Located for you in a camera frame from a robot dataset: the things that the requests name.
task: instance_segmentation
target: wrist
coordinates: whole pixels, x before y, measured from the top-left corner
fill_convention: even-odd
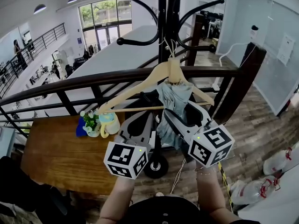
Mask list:
[[[196,162],[195,171],[197,172],[197,175],[216,173],[215,166],[210,166],[210,167],[206,168],[205,166],[203,166],[199,162]]]
[[[118,177],[114,185],[114,189],[119,191],[126,191],[126,190],[134,189],[134,186],[135,186],[134,179]]]

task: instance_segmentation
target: potted plant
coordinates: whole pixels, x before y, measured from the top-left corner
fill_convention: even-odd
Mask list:
[[[100,134],[100,121],[99,116],[90,111],[89,113],[85,113],[85,111],[80,112],[80,116],[83,117],[85,121],[85,126],[83,126],[83,130],[86,131],[87,135],[90,137],[98,137]]]

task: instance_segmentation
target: glass door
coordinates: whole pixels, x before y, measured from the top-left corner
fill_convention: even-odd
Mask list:
[[[118,38],[118,30],[117,27],[109,27],[108,29],[108,34],[109,34],[109,44],[112,42],[116,41]]]
[[[106,28],[97,29],[97,35],[100,43],[100,49],[105,48],[108,45]]]

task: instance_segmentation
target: doorway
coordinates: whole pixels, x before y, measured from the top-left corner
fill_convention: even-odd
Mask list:
[[[117,40],[117,38],[120,37],[119,29],[117,26],[108,27],[108,28],[100,28],[100,29],[97,29],[97,36],[98,36],[98,41],[100,44],[99,49],[102,50],[107,45],[113,43],[114,41]]]

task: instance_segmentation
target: hanger hook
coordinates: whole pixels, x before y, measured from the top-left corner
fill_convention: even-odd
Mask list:
[[[206,9],[208,7],[211,7],[211,6],[214,6],[214,5],[217,5],[217,4],[221,4],[221,3],[224,3],[224,0],[216,0],[216,1],[213,1],[213,2],[209,2],[207,4],[204,4],[204,5],[201,5],[199,7],[196,7],[192,10],[190,10],[189,12],[187,12],[183,17],[182,19],[179,21],[178,23],[178,32],[180,31],[181,27],[183,26],[183,24],[185,23],[185,21],[191,16],[193,15],[194,13],[196,12],[199,12],[200,10],[203,10],[203,9]],[[178,43],[185,49],[188,49],[188,50],[208,50],[210,52],[215,52],[216,51],[216,47],[214,45],[210,45],[210,46],[194,46],[194,47],[190,47],[190,46],[187,46],[186,44],[184,44],[182,42],[182,40],[179,38],[179,35],[178,35],[178,32],[177,32],[177,41]]]
[[[138,3],[139,5],[141,5],[142,7],[144,7],[153,17],[156,25],[158,24],[158,18],[156,16],[156,14],[154,13],[154,11],[152,9],[150,9],[150,7],[148,5],[146,5],[144,2],[141,2],[140,0],[132,0],[135,3]],[[157,30],[156,35],[154,36],[154,38],[152,38],[151,40],[147,41],[147,42],[140,42],[140,41],[134,41],[134,40],[128,40],[128,39],[124,39],[122,37],[118,38],[116,40],[116,43],[119,45],[134,45],[134,46],[148,46],[153,44],[156,40],[158,40],[159,38],[159,29]]]

